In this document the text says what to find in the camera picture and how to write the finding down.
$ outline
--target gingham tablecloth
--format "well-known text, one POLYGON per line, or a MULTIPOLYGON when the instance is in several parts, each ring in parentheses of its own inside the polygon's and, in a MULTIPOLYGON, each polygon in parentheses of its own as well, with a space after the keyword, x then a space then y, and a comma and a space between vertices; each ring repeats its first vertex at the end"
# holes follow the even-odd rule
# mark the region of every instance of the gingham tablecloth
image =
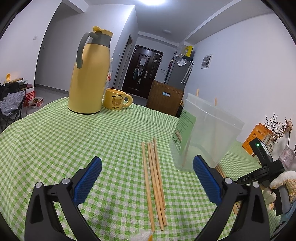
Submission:
MULTIPOLYGON (((79 205, 88 224, 101 240, 128 240, 140 229, 149 230, 141 142, 156 137, 168 225, 160 231, 152 192, 154 238, 194 240, 215 205, 194 173, 174 167, 169 141, 178 119, 135 104, 120 111, 102 108, 96 115, 79 115, 69 111, 67 103, 68 98, 54 101, 0 135, 0 212, 14 233, 24 240, 26 211, 36 182, 59 183, 94 156, 102 159, 102 172, 79 205)), ((239 142, 221 165, 234 179, 260 167, 239 142)), ((60 206, 56 207, 65 233, 74 238, 60 206)), ((221 237, 229 233, 234 217, 232 213, 221 237)))

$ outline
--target container rim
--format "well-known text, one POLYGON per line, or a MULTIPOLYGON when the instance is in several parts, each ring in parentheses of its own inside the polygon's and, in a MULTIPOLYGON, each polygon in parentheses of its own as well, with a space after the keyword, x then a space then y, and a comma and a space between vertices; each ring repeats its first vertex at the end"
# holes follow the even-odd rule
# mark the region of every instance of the container rim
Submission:
POLYGON ((218 109, 218 108, 217 108, 216 106, 214 106, 214 105, 211 105, 211 106, 214 107, 214 108, 216 108, 217 110, 222 111, 222 112, 224 112, 225 114, 227 114, 227 115, 229 115, 229 116, 235 118, 235 119, 238 120, 239 122, 241 122, 241 123, 243 124, 242 128, 240 129, 239 127, 235 126, 235 124, 230 124, 229 122, 227 122, 227 121, 225 121, 225 120, 222 120, 221 118, 218 118, 218 117, 216 117, 216 116, 213 116, 212 114, 206 112, 205 110, 203 110, 202 108, 198 107, 197 105, 195 105, 194 103, 192 103, 192 102, 191 102, 190 100, 188 100, 188 99, 185 99, 185 100, 188 101, 189 103, 193 104, 194 106, 196 106, 198 109, 202 110, 203 112, 207 113, 208 115, 210 115, 210 116, 212 116, 212 117, 214 117, 214 118, 216 118, 216 119, 218 119, 218 120, 221 120, 221 121, 223 121, 224 123, 226 123, 226 124, 228 124, 228 125, 231 125, 231 126, 233 126, 234 128, 236 128, 236 129, 242 130, 243 127, 244 127, 244 125, 245 125, 245 123, 242 122, 242 121, 241 121, 240 119, 238 119, 237 117, 233 116, 232 114, 227 113, 226 111, 224 111, 224 110, 222 110, 222 109, 218 109))

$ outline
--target thermos lid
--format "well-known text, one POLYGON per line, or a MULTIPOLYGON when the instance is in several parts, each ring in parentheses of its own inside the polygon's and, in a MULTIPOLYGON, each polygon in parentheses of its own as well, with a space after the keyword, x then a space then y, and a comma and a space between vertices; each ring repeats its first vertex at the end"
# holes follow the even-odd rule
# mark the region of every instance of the thermos lid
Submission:
POLYGON ((106 30, 106 29, 101 29, 101 28, 98 27, 98 26, 94 26, 94 27, 93 27, 93 31, 94 31, 94 33, 96 33, 96 32, 101 32, 102 34, 108 35, 108 36, 110 36, 110 37, 113 36, 113 33, 112 33, 112 32, 110 32, 109 30, 106 30))

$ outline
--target barcode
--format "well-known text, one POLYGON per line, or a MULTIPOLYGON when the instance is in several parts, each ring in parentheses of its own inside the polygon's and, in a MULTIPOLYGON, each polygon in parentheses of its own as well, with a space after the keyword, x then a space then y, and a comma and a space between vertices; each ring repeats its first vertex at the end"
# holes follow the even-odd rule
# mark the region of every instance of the barcode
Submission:
POLYGON ((180 151, 181 146, 180 146, 179 142, 176 143, 176 147, 177 147, 178 151, 180 151))

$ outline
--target refrigerator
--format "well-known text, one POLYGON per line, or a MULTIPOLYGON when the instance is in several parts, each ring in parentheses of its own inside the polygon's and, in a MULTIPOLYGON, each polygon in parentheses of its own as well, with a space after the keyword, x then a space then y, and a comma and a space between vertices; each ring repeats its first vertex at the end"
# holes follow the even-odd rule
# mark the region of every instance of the refrigerator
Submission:
POLYGON ((178 55, 174 55, 170 64, 168 73, 165 77, 164 84, 175 87, 179 90, 184 90, 188 81, 189 75, 192 71, 193 60, 184 56, 183 58, 178 55), (178 62, 184 60, 186 64, 179 66, 178 62))

